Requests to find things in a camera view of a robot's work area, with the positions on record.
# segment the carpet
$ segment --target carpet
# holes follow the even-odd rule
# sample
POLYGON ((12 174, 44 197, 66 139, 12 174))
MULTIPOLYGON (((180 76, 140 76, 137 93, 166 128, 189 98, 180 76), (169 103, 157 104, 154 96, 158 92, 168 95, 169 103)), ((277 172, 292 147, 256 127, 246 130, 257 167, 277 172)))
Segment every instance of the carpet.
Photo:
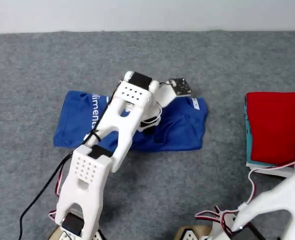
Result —
MULTIPOLYGON (((111 94, 126 71, 185 77, 208 105, 201 150, 130 152, 104 192, 108 240, 171 240, 198 211, 235 209, 251 185, 244 96, 295 91, 295 32, 55 32, 0 35, 0 239, 16 240, 19 217, 70 151, 53 147, 67 91, 111 94)), ((258 192, 280 179, 254 174, 258 192)), ((57 198, 52 182, 23 221, 24 240, 44 240, 57 198)), ((253 222, 269 240, 290 214, 253 222)))

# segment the white plastic bracket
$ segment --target white plastic bracket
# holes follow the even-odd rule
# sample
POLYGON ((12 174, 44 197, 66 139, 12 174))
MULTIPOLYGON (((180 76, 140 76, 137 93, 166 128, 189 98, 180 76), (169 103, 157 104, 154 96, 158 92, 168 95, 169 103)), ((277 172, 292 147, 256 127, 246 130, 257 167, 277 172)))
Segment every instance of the white plastic bracket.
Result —
POLYGON ((83 240, 90 240, 99 229, 103 191, 112 165, 112 160, 105 155, 97 159, 88 156, 91 151, 85 145, 74 150, 55 214, 55 223, 61 226, 72 205, 78 204, 84 219, 83 240))
POLYGON ((240 210, 232 231, 239 230, 257 215, 278 210, 288 210, 292 215, 281 239, 295 239, 295 174, 285 179, 273 190, 261 193, 240 210))
MULTIPOLYGON (((150 86, 158 88, 159 83, 153 80, 150 86)), ((112 156, 111 172, 115 173, 120 168, 132 145, 133 135, 139 128, 143 115, 152 102, 153 95, 150 91, 126 81, 122 81, 116 89, 111 103, 96 128, 96 133, 100 138, 104 138, 112 131, 118 131, 117 148, 112 156), (121 116, 123 110, 127 108, 130 109, 129 114, 121 116)), ((91 147, 97 143, 97 138, 92 136, 86 145, 91 147)))

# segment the red fabric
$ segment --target red fabric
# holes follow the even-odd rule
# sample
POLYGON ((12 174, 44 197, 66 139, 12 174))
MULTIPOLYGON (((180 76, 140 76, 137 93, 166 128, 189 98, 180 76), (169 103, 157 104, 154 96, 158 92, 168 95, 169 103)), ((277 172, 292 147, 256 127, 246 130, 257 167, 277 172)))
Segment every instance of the red fabric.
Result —
POLYGON ((295 92, 246 94, 251 160, 280 165, 295 158, 295 92))

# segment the cable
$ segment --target cable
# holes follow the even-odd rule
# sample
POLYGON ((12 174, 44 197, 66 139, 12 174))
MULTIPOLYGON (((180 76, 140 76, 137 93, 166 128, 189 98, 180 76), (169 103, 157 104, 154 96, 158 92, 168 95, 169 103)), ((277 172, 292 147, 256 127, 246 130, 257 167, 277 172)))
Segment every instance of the cable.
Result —
POLYGON ((142 121, 142 123, 152 124, 152 123, 156 122, 157 120, 159 120, 159 118, 161 118, 161 115, 162 115, 162 112, 163 112, 162 107, 158 102, 156 102, 156 104, 157 104, 157 107, 158 107, 158 110, 159 110, 158 115, 156 116, 156 119, 153 119, 151 121, 142 121))
POLYGON ((221 210, 219 209, 218 205, 214 206, 215 211, 219 214, 221 212, 221 210))
MULTIPOLYGON (((248 173, 248 179, 249 181, 251 182, 252 184, 252 191, 251 191, 251 194, 250 194, 250 197, 248 198, 248 200, 246 201, 246 204, 249 204, 252 199, 254 198, 255 196, 255 193, 256 193, 256 190, 257 190, 257 187, 254 183, 254 181, 251 179, 251 174, 258 171, 258 170, 277 170, 277 169, 282 169, 282 168, 286 168, 288 166, 291 166, 291 165, 294 165, 295 164, 295 159, 294 160, 291 160, 287 163, 284 163, 282 165, 279 165, 279 166, 271 166, 271 167, 266 167, 266 168, 254 168, 252 169, 249 173, 248 173)), ((226 224, 226 221, 225 221, 225 216, 227 214, 236 214, 237 212, 239 212, 238 209, 235 209, 235 210, 225 210, 223 212, 220 211, 219 207, 217 205, 214 206, 215 208, 215 212, 213 211, 201 211, 199 213, 197 213, 195 215, 195 218, 196 219, 201 219, 201 220, 209 220, 209 221, 212 221, 212 222, 216 222, 216 223, 220 223, 221 226, 222 226, 222 229, 224 230, 224 232, 228 235, 228 236, 232 236, 234 233, 232 232, 232 230, 229 228, 229 226, 227 226, 226 224), (209 216, 201 216, 203 214, 212 214, 214 216, 219 217, 219 220, 214 218, 214 217, 209 217, 209 216)))
POLYGON ((197 220, 207 220, 207 221, 211 221, 211 222, 216 222, 216 223, 220 223, 220 221, 214 217, 210 217, 210 216, 196 216, 195 219, 197 220))
POLYGON ((254 196, 255 196, 256 189, 257 189, 256 184, 255 184, 254 181, 251 179, 251 174, 252 174, 252 173, 254 173, 254 172, 258 171, 258 170, 270 171, 270 170, 283 169, 283 168, 286 168, 286 167, 291 166, 291 165, 294 165, 294 164, 295 164, 295 159, 292 160, 292 161, 289 161, 288 163, 284 163, 284 164, 282 164, 282 165, 279 165, 279 166, 270 166, 270 167, 266 167, 266 168, 263 167, 263 168, 254 168, 254 169, 252 169, 252 170, 248 173, 248 175, 247 175, 248 180, 249 180, 249 181, 251 182, 251 184, 252 184, 252 192, 251 192, 251 194, 250 194, 248 200, 246 201, 246 204, 249 204, 249 203, 252 201, 252 199, 253 199, 254 196))
POLYGON ((62 159, 62 161, 56 167, 56 169, 54 170, 54 172, 52 173, 52 175, 50 176, 50 178, 45 183, 44 187, 41 189, 41 191, 36 195, 36 197, 34 198, 34 200, 27 206, 27 208, 21 214, 21 216, 19 218, 19 237, 18 237, 18 240, 21 240, 22 239, 22 235, 23 235, 23 224, 22 224, 23 217, 30 210, 30 208, 37 202, 37 200, 41 197, 41 195, 44 193, 44 191, 50 185, 50 183, 53 180, 53 178, 55 177, 55 175, 60 170, 61 166, 63 166, 71 158, 72 154, 73 154, 73 151, 71 151, 68 155, 66 155, 65 158, 62 159))
POLYGON ((56 182, 55 191, 54 191, 55 195, 57 195, 58 197, 60 196, 59 189, 60 189, 60 185, 61 185, 61 181, 62 181, 63 167, 64 167, 64 165, 62 165, 62 167, 59 171, 58 180, 56 182))
POLYGON ((172 85, 171 83, 167 83, 167 82, 163 82, 163 81, 160 82, 159 84, 160 84, 160 85, 172 85))
POLYGON ((200 211, 197 214, 195 214, 195 217, 197 218, 197 217, 200 217, 201 215, 204 215, 204 214, 212 214, 212 215, 214 215, 214 216, 216 216, 218 218, 220 217, 220 214, 218 214, 218 213, 216 213, 214 211, 200 211))
POLYGON ((55 218, 53 217, 53 214, 56 214, 56 213, 57 213, 57 210, 56 210, 56 209, 55 209, 55 210, 52 210, 52 211, 49 212, 48 217, 49 217, 52 221, 54 221, 55 218))
MULTIPOLYGON (((108 109, 108 106, 110 105, 112 98, 116 92, 116 90, 118 89, 119 85, 120 85, 121 81, 118 83, 116 89, 114 90, 110 100, 108 101, 108 103, 106 104, 101 117, 98 118, 94 128, 91 130, 91 132, 89 133, 89 135, 86 137, 86 139, 80 144, 86 144, 87 141, 94 135, 98 141, 101 141, 101 138, 96 134, 96 129, 97 126, 99 125, 99 122, 102 119, 102 116, 104 115, 104 113, 106 112, 106 110, 108 109)), ((58 173, 58 171, 60 170, 60 168, 63 169, 64 164, 72 157, 73 155, 73 151, 71 151, 68 155, 66 155, 62 161, 58 164, 58 166, 56 167, 56 169, 54 170, 54 172, 52 173, 52 175, 49 177, 49 179, 47 180, 47 182, 45 183, 45 185, 43 186, 43 188, 41 189, 41 191, 36 195, 36 197, 33 199, 33 201, 27 206, 27 208, 23 211, 23 213, 21 214, 20 218, 19 218, 19 237, 18 240, 22 239, 22 235, 23 235, 23 217, 25 216, 25 214, 27 214, 27 212, 30 210, 30 208, 37 202, 37 200, 41 197, 41 195, 44 193, 44 191, 48 188, 48 186, 50 185, 50 183, 52 182, 52 180, 54 179, 54 177, 56 176, 56 174, 58 173)))

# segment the folded blue shirt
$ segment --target folded blue shirt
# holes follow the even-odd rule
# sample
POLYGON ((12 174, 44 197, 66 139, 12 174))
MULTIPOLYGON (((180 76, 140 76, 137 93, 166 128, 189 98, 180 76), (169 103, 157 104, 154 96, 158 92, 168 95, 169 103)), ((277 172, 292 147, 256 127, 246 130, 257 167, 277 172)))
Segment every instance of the folded blue shirt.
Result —
MULTIPOLYGON (((54 146, 78 147, 100 118, 108 101, 108 96, 69 91, 55 131, 54 146)), ((163 108, 160 123, 152 131, 136 131, 130 150, 160 152, 200 149, 207 113, 203 98, 177 97, 163 108)), ((118 132, 111 132, 99 145, 114 152, 118 145, 118 132)))

